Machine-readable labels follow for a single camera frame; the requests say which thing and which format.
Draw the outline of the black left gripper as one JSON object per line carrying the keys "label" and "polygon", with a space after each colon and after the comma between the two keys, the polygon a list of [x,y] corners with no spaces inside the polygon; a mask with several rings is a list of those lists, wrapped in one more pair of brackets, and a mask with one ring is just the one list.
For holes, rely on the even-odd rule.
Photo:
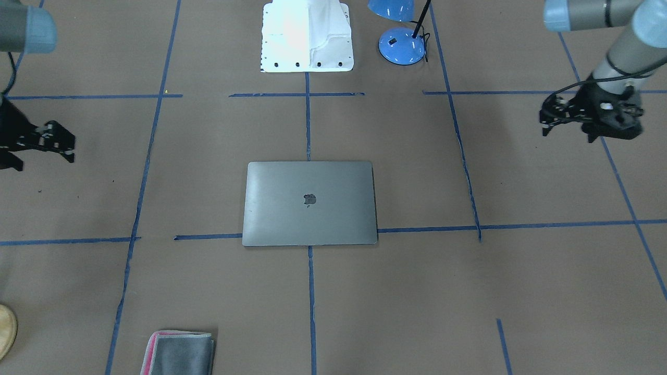
{"label": "black left gripper", "polygon": [[[589,78],[550,93],[540,107],[541,135],[547,137],[555,126],[574,122],[581,125],[581,130],[588,137],[605,136],[590,97],[600,82],[602,79]],[[576,87],[578,90],[572,99],[560,95]]]}

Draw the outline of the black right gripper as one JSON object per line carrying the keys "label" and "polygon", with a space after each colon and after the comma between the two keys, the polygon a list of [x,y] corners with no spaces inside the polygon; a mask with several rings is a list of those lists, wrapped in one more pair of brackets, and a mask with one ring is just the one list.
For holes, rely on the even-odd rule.
{"label": "black right gripper", "polygon": [[10,100],[2,100],[1,169],[23,171],[24,162],[15,152],[36,150],[60,154],[69,163],[76,161],[76,136],[55,120],[38,127]]}

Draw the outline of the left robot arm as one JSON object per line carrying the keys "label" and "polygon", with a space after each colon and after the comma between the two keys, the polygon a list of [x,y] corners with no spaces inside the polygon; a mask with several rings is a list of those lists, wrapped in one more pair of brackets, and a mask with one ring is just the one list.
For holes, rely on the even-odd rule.
{"label": "left robot arm", "polygon": [[541,134],[578,123],[588,142],[600,137],[632,140],[643,133],[641,88],[666,59],[665,1],[546,1],[543,20],[552,32],[619,29],[586,79],[550,93],[541,104]]}

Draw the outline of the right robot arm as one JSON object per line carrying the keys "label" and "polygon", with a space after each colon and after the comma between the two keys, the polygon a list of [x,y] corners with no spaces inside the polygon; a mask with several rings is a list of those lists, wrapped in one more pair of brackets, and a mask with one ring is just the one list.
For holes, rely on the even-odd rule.
{"label": "right robot arm", "polygon": [[14,53],[50,53],[57,45],[57,28],[52,15],[43,8],[20,1],[2,1],[1,50],[7,53],[11,74],[2,90],[1,168],[23,171],[24,162],[16,152],[36,150],[57,153],[69,163],[76,160],[76,136],[55,120],[36,126],[9,99],[15,85],[17,61]]}

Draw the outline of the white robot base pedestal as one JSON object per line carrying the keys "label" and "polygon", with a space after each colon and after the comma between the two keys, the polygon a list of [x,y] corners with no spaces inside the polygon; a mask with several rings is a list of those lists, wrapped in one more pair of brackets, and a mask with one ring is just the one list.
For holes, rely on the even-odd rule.
{"label": "white robot base pedestal", "polygon": [[350,10],[339,1],[271,1],[262,10],[260,71],[353,70]]}

